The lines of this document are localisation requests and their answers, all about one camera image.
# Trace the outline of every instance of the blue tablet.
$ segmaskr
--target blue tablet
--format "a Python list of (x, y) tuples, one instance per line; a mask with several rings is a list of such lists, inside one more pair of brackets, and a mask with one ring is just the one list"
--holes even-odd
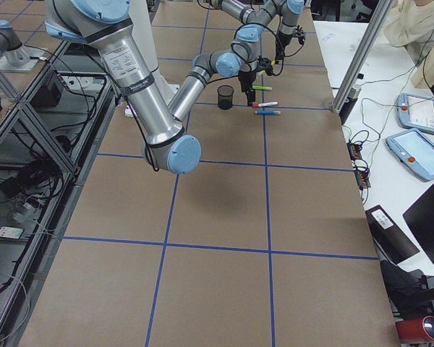
[(404, 128), (434, 134), (434, 98), (402, 93), (398, 103), (399, 120)]
[(418, 177), (434, 179), (434, 143), (418, 129), (410, 129), (386, 139), (391, 151)]

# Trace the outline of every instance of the white cable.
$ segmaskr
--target white cable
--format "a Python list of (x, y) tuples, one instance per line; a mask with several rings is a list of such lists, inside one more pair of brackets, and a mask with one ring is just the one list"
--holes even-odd
[(27, 310), (26, 310), (24, 318), (22, 319), (21, 323), (10, 334), (8, 334), (4, 338), (0, 339), (0, 343), (3, 343), (6, 339), (8, 339), (8, 338), (12, 337), (14, 334), (16, 334), (17, 331), (19, 329), (21, 329), (21, 327), (26, 323), (27, 318), (29, 317), (29, 313), (30, 313), (30, 299), (27, 296), (27, 291), (26, 291), (26, 287), (24, 286), (24, 283), (19, 278), (16, 278), (12, 275), (6, 275), (2, 272), (0, 272), (0, 275), (4, 276), (5, 278), (12, 278), (12, 279), (16, 280), (19, 283), (19, 285), (22, 287), (22, 292), (24, 293), (24, 297), (25, 297), (24, 300), (27, 302)]

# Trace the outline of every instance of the black cup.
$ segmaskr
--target black cup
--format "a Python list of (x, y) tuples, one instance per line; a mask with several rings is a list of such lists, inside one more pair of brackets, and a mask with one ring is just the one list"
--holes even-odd
[(221, 85), (217, 88), (217, 106), (221, 110), (229, 110), (233, 106), (233, 93), (231, 85)]

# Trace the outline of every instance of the black chair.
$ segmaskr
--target black chair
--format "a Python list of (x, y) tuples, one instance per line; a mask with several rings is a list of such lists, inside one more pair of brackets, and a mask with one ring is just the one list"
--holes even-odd
[(373, 12), (375, 11), (376, 6), (378, 5), (378, 2), (379, 0), (362, 0), (363, 5), (368, 9), (371, 9), (371, 13), (359, 12), (356, 20), (358, 22), (369, 22), (371, 20), (371, 16), (373, 16)]

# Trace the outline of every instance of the blue marker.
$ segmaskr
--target blue marker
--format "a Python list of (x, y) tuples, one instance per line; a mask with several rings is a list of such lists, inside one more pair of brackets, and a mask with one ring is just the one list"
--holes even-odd
[(256, 111), (255, 114), (281, 114), (281, 111)]

